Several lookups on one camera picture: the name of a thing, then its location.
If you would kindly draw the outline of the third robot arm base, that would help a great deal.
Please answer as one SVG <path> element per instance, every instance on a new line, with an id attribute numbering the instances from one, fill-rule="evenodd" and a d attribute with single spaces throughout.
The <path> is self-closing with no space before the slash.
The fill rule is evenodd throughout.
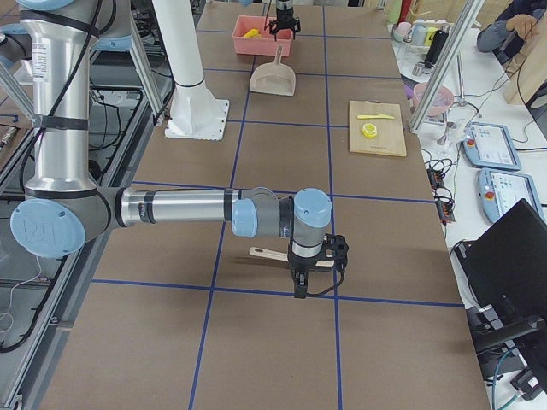
<path id="1" fill-rule="evenodd" d="M 1 26 L 1 64 L 21 85 L 32 84 L 32 39 L 20 23 Z"/>

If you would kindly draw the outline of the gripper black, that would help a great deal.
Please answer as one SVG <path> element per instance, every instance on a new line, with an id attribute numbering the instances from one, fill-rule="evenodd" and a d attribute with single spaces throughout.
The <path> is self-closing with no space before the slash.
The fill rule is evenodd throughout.
<path id="1" fill-rule="evenodd" d="M 268 23 L 270 34 L 277 34 L 282 30 L 291 30 L 293 34 L 300 32 L 300 20 L 293 10 L 277 10 L 276 19 Z"/>
<path id="2" fill-rule="evenodd" d="M 308 295 L 308 274 L 312 268 L 329 267 L 324 243 L 302 245 L 291 241 L 288 247 L 288 263 L 294 283 L 294 297 L 306 298 Z"/>

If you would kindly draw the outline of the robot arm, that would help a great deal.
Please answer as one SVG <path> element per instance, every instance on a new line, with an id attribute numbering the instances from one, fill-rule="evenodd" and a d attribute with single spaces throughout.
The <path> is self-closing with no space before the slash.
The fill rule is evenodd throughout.
<path id="1" fill-rule="evenodd" d="M 307 188 L 271 190 L 104 188 L 88 170 L 90 49 L 130 49 L 137 34 L 127 1 L 22 1 L 21 24 L 32 40 L 35 173 L 12 213 L 11 231 L 27 251 L 71 254 L 116 227 L 163 221 L 225 221 L 240 237 L 284 237 L 297 298 L 309 296 L 309 271 L 325 262 L 343 272 L 347 245 L 326 232 L 332 203 Z"/>
<path id="2" fill-rule="evenodd" d="M 277 34 L 284 30 L 290 30 L 292 37 L 295 37 L 301 31 L 301 21 L 295 16 L 292 0 L 276 0 L 275 1 L 275 18 L 270 20 L 269 10 L 272 2 L 268 3 L 267 16 L 264 20 L 264 29 L 271 35 L 277 37 Z"/>

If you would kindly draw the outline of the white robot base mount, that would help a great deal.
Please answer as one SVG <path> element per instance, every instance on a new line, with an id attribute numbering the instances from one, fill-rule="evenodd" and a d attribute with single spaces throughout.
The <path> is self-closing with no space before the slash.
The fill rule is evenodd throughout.
<path id="1" fill-rule="evenodd" d="M 190 3 L 155 0 L 153 7 L 175 83 L 165 136 L 222 140 L 229 102 L 206 85 Z"/>

